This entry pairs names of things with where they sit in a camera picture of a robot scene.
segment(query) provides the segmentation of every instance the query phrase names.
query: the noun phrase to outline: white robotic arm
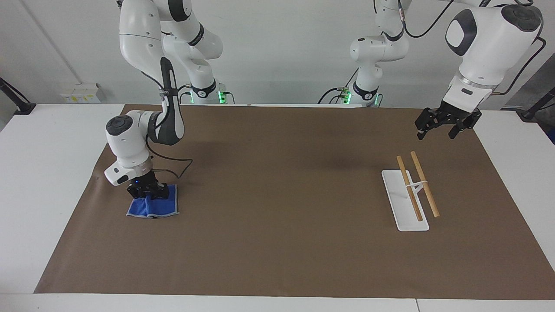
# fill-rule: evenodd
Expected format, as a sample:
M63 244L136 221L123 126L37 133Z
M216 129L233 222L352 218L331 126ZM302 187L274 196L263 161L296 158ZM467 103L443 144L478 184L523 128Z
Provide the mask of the white robotic arm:
M212 68L205 59L193 58L193 51L187 49L190 47L187 42L176 36L164 36L162 42L166 53L176 58L187 71L191 80L189 87L193 103L226 103L225 85L214 78Z
M470 8L455 16L446 32L448 46L463 61L441 105L426 108L415 121L418 137L443 124L454 124L451 139L472 128L486 100L538 39L542 15L534 6Z
M411 2L412 0L401 0L405 11ZM377 63L403 59L408 53L408 40L403 36L396 0L379 0L376 24L382 30L381 35L362 37L351 44L351 58L359 65L358 76L349 85L351 103L373 103L383 75Z
M167 198L167 185L159 183L152 171L146 140L150 138L155 143L173 145L181 140L185 127L173 66L164 56L160 22L168 21L175 33L166 36L173 42L164 46L185 56L190 63L204 66L203 71L190 71L192 67L186 67L192 85L199 83L204 87L201 82L210 81L212 84L215 81L211 70L207 70L210 69L208 63L194 58L217 58L222 51L221 40L198 22L190 0L124 0L118 4L121 8L119 38L122 55L158 85L162 111L133 110L108 122L106 136L117 160L104 174L113 185L131 180L127 190L135 198L147 194L152 198Z

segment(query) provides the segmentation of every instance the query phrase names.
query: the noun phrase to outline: power socket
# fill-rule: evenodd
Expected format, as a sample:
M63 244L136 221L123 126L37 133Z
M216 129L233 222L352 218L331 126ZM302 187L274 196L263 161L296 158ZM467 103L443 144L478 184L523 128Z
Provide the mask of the power socket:
M65 103L98 104L105 100L104 93L97 83L64 85L60 96Z

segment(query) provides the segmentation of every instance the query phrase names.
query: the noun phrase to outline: green led light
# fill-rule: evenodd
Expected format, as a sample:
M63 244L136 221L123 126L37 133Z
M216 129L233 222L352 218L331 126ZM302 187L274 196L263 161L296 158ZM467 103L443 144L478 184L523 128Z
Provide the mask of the green led light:
M378 94L376 95L376 98L374 99L374 106L375 106L375 107L380 107L381 101L382 101L383 99L384 99L384 95L378 93Z
M350 91L347 91L347 96L343 97L343 104L350 104L351 103L352 94Z
M220 97L220 103L225 104L225 102L227 102L227 100L225 98L226 97L225 94L223 92L218 91L218 95Z

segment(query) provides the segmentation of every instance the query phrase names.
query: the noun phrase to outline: blue cloth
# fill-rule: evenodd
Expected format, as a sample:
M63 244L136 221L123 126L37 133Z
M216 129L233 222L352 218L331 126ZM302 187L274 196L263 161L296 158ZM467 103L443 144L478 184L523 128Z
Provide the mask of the blue cloth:
M127 211L127 215L137 218L165 218L177 211L177 187L168 185L170 195L168 199L151 199L150 194L146 198L135 198Z
M551 129L551 131L547 133L547 136L549 137L551 142L555 144L555 128Z

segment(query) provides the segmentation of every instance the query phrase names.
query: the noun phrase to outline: chopstick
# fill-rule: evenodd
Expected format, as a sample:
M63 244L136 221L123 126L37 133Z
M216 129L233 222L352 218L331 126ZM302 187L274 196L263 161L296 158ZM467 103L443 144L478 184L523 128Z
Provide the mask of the chopstick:
M422 185L424 186L424 192L426 193L426 197L428 197L428 202L430 203L430 208L432 208L433 216L435 218L440 216L439 210L437 210L436 201L433 199L432 190L430 189L430 185L428 185L428 181L426 180L426 176L424 176L424 171L422 170L422 166L420 166L420 161L418 161L418 157L416 156L416 152L411 152L412 161L416 166L416 171L418 171L418 177L420 181L424 181Z
M412 207L415 210L416 213L416 219L418 219L418 221L422 221L422 214L420 213L420 209L418 208L418 204L416 203L416 198L415 198L415 194L412 190L412 187L409 186L410 181L408 180L408 175L407 175L407 170L405 169L405 164L403 163L403 159L401 158L401 156L397 156L397 162L399 163L399 168L401 169L401 174L403 175L403 179L405 180L405 185L407 186L407 192L408 192L408 196L411 199L412 202Z

